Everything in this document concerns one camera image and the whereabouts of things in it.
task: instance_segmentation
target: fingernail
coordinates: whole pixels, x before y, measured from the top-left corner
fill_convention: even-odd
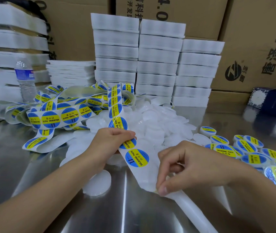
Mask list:
[[[167,188],[165,186],[160,186],[158,189],[159,196],[166,196],[168,194]]]

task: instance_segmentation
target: hand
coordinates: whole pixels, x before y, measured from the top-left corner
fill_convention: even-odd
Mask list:
[[[197,185],[222,186],[257,172],[239,160],[188,141],[159,152],[158,157],[156,188],[160,196]],[[178,174],[166,180],[170,172]]]
[[[88,157],[92,156],[99,165],[99,171],[101,171],[107,160],[115,154],[120,145],[124,141],[135,138],[135,135],[135,132],[124,129],[101,128],[82,155]]]

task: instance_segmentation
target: plastic water bottle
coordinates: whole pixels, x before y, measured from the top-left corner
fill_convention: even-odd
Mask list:
[[[38,92],[34,83],[32,65],[26,57],[17,59],[15,72],[23,102],[33,102]]]

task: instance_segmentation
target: bottle label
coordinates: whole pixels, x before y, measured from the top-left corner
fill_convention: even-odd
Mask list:
[[[34,80],[33,70],[15,70],[17,80]]]

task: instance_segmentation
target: forearm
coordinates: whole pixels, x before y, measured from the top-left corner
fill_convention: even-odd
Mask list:
[[[98,172],[96,160],[82,154],[0,205],[0,232],[43,232]]]
[[[230,184],[230,187],[244,201],[264,232],[275,233],[276,185],[255,169],[248,171],[241,180]]]

